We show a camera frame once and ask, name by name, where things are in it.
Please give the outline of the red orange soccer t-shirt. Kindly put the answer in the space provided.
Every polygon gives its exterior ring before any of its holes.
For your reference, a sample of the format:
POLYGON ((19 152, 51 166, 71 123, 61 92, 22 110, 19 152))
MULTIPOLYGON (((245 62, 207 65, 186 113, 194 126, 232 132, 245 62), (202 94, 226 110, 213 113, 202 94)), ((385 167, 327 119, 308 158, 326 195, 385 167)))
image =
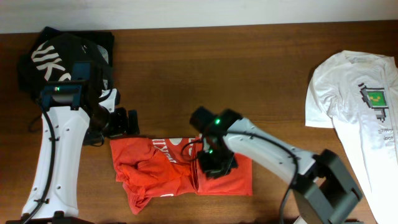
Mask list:
POLYGON ((252 195, 252 161, 236 155, 238 167, 218 179, 207 178, 193 157, 198 138, 122 138, 110 141, 116 181, 122 183, 137 215, 154 197, 252 195))

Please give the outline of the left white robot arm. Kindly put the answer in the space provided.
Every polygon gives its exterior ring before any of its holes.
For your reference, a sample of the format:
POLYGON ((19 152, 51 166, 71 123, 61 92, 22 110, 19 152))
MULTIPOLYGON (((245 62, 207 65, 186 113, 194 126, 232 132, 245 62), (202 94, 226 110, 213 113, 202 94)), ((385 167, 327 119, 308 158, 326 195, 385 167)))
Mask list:
POLYGON ((83 146, 140 133, 137 111, 118 107, 117 89, 105 90, 93 62, 77 62, 69 81, 48 82, 37 104, 42 142, 35 179, 21 223, 84 223, 78 216, 77 180, 83 146))

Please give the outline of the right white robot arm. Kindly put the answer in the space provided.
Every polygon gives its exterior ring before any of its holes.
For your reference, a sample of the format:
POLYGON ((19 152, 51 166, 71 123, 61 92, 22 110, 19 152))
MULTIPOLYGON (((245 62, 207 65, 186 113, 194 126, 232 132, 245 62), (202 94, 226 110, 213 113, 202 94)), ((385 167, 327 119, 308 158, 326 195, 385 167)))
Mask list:
POLYGON ((280 223, 289 194, 299 211, 296 222, 311 224, 346 223, 363 198, 340 157, 329 149, 315 154, 295 147, 231 109, 214 114, 201 106, 192 113, 190 124, 201 134, 204 148, 197 159, 207 178, 230 174, 240 166, 237 155, 243 155, 287 183, 280 223))

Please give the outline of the white graphic t-shirt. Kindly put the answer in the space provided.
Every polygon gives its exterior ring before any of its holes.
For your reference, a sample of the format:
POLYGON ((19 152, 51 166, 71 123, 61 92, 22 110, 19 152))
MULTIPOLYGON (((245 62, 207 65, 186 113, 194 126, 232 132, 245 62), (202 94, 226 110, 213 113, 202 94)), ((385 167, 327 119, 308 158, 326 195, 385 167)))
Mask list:
POLYGON ((377 223, 397 223, 397 65, 344 50, 313 72, 305 124, 332 128, 377 223))

